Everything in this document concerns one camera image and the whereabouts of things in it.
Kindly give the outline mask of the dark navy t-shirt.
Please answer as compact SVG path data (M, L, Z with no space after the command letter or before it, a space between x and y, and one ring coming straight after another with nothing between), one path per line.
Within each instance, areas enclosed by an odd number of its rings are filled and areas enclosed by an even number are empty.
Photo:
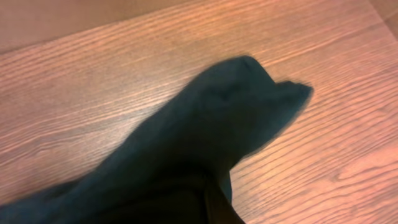
M301 112L312 87L250 56L195 77L79 179L1 207L2 223L240 223L230 170Z

